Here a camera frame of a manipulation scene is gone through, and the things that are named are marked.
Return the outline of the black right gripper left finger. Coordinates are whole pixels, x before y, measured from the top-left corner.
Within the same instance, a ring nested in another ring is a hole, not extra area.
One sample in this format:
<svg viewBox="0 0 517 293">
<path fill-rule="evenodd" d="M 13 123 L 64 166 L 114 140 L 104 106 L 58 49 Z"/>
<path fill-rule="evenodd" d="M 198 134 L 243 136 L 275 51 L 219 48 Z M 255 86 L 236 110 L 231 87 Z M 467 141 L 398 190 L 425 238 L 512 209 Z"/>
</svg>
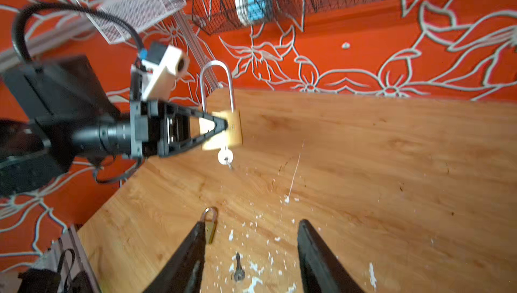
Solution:
<svg viewBox="0 0 517 293">
<path fill-rule="evenodd" d="M 205 223 L 198 221 L 144 292 L 200 292 L 205 247 Z"/>
</svg>

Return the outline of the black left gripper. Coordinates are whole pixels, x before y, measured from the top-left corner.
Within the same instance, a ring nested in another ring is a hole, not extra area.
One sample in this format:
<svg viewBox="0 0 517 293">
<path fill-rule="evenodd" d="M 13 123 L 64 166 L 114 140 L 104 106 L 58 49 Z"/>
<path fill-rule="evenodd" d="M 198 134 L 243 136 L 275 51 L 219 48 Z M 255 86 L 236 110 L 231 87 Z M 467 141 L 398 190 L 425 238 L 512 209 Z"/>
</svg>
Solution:
<svg viewBox="0 0 517 293">
<path fill-rule="evenodd" d="M 163 100 L 132 100 L 129 117 L 132 159 L 183 154 L 228 128 L 223 118 Z"/>
</svg>

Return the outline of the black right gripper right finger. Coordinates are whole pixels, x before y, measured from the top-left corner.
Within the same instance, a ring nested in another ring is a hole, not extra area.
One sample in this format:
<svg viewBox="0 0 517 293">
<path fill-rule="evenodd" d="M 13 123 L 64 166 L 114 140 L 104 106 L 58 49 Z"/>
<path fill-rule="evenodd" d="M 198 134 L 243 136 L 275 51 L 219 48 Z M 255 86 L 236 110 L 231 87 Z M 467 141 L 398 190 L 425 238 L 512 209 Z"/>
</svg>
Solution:
<svg viewBox="0 0 517 293">
<path fill-rule="evenodd" d="M 304 292 L 362 292 L 313 225 L 298 226 L 298 256 Z"/>
</svg>

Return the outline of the large brass padlock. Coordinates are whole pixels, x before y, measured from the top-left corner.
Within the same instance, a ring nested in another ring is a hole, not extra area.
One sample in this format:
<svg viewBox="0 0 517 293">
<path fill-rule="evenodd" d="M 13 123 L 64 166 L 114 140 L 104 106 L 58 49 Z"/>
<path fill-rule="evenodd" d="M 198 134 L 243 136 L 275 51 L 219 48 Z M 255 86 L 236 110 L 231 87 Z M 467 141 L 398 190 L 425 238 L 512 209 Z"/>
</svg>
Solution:
<svg viewBox="0 0 517 293">
<path fill-rule="evenodd" d="M 208 69 L 210 69 L 213 66 L 219 66 L 223 68 L 223 70 L 226 72 L 228 78 L 230 109 L 220 112 L 209 112 L 207 109 L 206 92 L 204 90 L 201 91 L 201 103 L 203 112 L 208 113 L 213 117 L 220 118 L 226 122 L 226 129 L 224 131 L 218 132 L 201 146 L 202 150 L 204 151 L 231 148 L 235 146 L 240 146 L 243 143 L 240 111 L 236 108 L 233 79 L 228 66 L 224 62 L 219 60 L 213 60 L 208 62 L 201 70 L 200 82 L 204 82 L 205 73 Z"/>
</svg>

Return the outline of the small silver key with ring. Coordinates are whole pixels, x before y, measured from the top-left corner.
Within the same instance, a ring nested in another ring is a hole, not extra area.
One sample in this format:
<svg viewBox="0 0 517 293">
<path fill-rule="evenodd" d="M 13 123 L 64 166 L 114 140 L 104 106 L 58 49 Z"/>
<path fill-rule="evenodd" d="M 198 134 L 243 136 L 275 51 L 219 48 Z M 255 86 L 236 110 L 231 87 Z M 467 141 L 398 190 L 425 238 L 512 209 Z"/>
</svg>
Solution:
<svg viewBox="0 0 517 293">
<path fill-rule="evenodd" d="M 231 151 L 228 147 L 224 147 L 218 152 L 218 161 L 221 165 L 227 166 L 229 169 L 233 169 L 233 160 L 233 151 Z"/>
</svg>

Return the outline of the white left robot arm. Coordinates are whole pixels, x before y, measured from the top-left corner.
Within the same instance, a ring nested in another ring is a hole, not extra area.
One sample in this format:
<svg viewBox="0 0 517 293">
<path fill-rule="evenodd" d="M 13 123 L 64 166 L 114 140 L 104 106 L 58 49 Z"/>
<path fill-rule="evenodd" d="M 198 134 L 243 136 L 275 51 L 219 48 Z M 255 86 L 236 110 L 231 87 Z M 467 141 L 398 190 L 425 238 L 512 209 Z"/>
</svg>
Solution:
<svg viewBox="0 0 517 293">
<path fill-rule="evenodd" d="M 81 12 L 115 23 L 137 45 L 128 113 L 112 104 L 86 56 L 34 61 L 25 40 L 29 18 L 43 10 Z M 151 156 L 170 157 L 192 150 L 228 128 L 228 122 L 166 100 L 145 99 L 142 90 L 147 51 L 138 32 L 123 19 L 73 4 L 39 3 L 15 17 L 12 44 L 20 65 L 2 73 L 28 122 L 1 121 L 1 196 L 48 185 L 67 173 L 75 158 L 99 171 L 108 157 L 141 165 Z"/>
</svg>

